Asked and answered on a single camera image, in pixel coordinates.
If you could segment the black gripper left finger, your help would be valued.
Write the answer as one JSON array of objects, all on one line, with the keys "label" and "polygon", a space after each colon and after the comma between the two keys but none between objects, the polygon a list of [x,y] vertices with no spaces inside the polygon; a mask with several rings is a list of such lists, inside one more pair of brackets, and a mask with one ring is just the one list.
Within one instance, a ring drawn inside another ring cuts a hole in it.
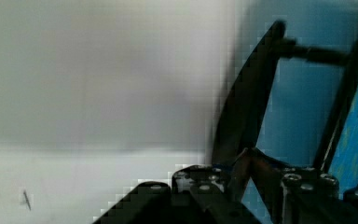
[{"label": "black gripper left finger", "polygon": [[193,165],[175,172],[170,185],[139,184],[92,224],[261,224],[227,198],[227,181],[218,168]]}]

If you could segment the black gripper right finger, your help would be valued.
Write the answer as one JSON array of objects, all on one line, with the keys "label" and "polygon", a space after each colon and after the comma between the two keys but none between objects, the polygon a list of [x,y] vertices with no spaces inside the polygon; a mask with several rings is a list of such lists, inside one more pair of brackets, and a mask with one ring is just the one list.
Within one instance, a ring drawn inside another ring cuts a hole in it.
[{"label": "black gripper right finger", "polygon": [[240,200],[250,181],[273,224],[358,224],[358,188],[339,199],[339,182],[329,173],[292,166],[254,147],[233,162],[232,197]]}]

